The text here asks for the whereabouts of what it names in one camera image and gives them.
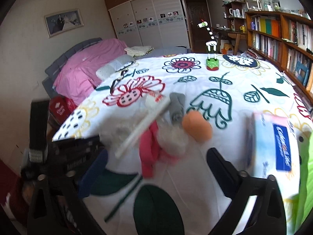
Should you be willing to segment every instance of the pink blanket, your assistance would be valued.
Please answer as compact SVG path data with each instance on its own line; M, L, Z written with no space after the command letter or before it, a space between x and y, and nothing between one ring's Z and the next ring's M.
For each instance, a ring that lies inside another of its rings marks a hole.
M125 42L109 39L76 53L68 59L57 76L53 84L55 90L79 105L101 83L96 71L126 54L125 48Z

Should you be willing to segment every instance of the white bedspread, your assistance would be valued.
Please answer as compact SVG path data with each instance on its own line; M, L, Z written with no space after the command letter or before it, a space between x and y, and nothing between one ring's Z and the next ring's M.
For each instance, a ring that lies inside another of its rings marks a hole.
M289 117L297 136L304 138L301 144L308 146L312 122L292 86L272 64L218 55L219 70L209 71L206 57L184 54L137 61L113 95L106 86L119 73L101 83L55 134L54 140L97 135L110 115L131 118L151 90L185 94L185 111L199 110L211 123L213 137L208 144L190 149L174 166L157 163L153 179L142 179L138 149L128 150L120 161L109 153L106 170L93 186L94 195L84 199L107 234L208 234L230 200L215 181L206 152L215 147L238 170L244 169L247 121L253 111ZM284 203L290 233L295 202L284 199ZM237 231L247 220L248 215L243 216Z

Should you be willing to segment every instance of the wooden giraffe toy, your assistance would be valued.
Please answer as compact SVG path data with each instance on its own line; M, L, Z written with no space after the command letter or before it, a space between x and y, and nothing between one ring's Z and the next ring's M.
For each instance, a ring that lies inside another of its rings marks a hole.
M199 28L207 27L208 23L206 21L202 20L202 23L198 24L198 26L199 26ZM214 39L213 33L212 33L212 31L210 30L209 27L207 28L207 30L209 31L210 37L211 37L211 40L206 43L206 46L208 47L208 51L209 51L208 52L208 58L207 58L207 61L206 61L207 69L209 71L217 71L219 69L219 60L216 58L217 42ZM213 47L214 59L211 59L211 54L210 54L211 47Z

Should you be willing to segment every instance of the white cabinet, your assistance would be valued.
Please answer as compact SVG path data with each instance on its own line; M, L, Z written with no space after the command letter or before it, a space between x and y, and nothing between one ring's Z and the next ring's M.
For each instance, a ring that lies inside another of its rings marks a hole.
M141 20L138 24L139 34L144 46L153 46L155 49L162 48L162 40L160 29L157 24L157 18L154 12L151 0L133 0L131 6L137 20Z
M129 47L142 46L130 2L111 9L110 15L119 40L124 41Z
M110 15L118 39L129 47L189 48L180 0L132 0L110 9Z
M154 8L158 16L161 38L164 47L186 46L189 48L189 40L183 8L180 0L153 0Z

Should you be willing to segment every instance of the wooden desk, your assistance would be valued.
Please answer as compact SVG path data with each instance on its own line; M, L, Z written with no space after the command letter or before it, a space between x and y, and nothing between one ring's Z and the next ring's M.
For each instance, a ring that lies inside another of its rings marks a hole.
M218 28L215 28L215 27L212 27L212 32L220 33L221 35L224 35L224 36L229 36L228 34L235 34L236 35L234 55L237 55L239 42L240 42L241 37L247 35L247 33L238 32L238 31L231 31L231 30L224 30L224 29L218 29ZM216 50L218 50L218 51L221 50L221 38L220 38L220 36L219 36L219 39L218 39L218 42L217 42Z

